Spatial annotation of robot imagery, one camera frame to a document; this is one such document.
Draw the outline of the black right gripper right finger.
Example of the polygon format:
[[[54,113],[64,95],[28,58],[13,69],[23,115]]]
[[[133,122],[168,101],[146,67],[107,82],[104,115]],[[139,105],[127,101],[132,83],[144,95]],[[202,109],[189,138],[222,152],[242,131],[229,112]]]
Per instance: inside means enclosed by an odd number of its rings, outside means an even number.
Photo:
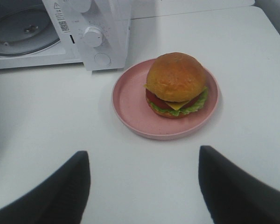
[[[198,180],[216,224],[280,224],[280,191],[248,174],[211,146],[199,151]]]

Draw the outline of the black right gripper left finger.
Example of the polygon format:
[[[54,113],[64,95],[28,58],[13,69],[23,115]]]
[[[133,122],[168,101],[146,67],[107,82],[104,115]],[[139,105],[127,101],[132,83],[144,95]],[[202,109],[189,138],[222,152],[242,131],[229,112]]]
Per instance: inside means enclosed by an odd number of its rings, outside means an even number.
[[[89,156],[78,151],[30,192],[0,209],[0,224],[79,224],[91,187]]]

